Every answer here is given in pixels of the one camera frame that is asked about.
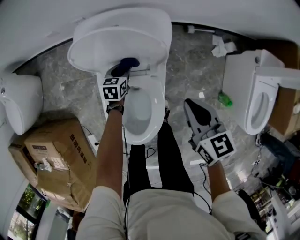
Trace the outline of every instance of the green bottle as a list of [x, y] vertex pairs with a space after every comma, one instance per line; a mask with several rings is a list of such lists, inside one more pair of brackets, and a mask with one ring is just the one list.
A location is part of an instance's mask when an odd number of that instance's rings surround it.
[[222, 103], [226, 107], [230, 107], [230, 106], [233, 105], [230, 98], [223, 92], [219, 93], [218, 100], [219, 100], [220, 103]]

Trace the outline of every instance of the fiducial marker cube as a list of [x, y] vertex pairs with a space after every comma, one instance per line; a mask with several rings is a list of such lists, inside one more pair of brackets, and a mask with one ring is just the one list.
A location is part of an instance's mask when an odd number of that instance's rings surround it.
[[127, 77], [107, 77], [101, 88], [105, 100], [120, 101], [128, 92]]

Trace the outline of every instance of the person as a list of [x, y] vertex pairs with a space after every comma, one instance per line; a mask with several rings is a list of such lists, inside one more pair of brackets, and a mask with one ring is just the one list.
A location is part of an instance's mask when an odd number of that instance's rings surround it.
[[158, 133], [162, 188], [152, 188], [146, 170], [145, 146], [131, 146], [128, 178], [122, 197], [122, 111], [109, 112], [99, 144], [96, 187], [79, 225], [77, 240], [247, 240], [266, 239], [251, 219], [245, 202], [229, 189], [221, 162], [208, 167], [212, 215], [196, 206], [194, 186], [168, 124]]

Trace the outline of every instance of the wristwatch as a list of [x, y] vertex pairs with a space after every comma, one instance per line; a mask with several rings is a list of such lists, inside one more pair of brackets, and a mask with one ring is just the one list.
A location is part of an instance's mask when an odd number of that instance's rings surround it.
[[109, 112], [110, 112], [112, 109], [115, 109], [115, 110], [120, 111], [120, 113], [121, 113], [122, 115], [123, 115], [123, 113], [124, 113], [124, 106], [122, 106], [121, 104], [112, 103], [112, 104], [107, 105], [107, 108], [106, 108], [107, 114], [109, 114]]

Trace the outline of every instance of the power outlet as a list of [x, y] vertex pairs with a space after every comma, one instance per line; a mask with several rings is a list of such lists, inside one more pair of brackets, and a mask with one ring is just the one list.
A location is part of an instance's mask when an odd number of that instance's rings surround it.
[[94, 134], [88, 135], [88, 140], [90, 144], [93, 146], [94, 150], [98, 152], [99, 142], [97, 141]]

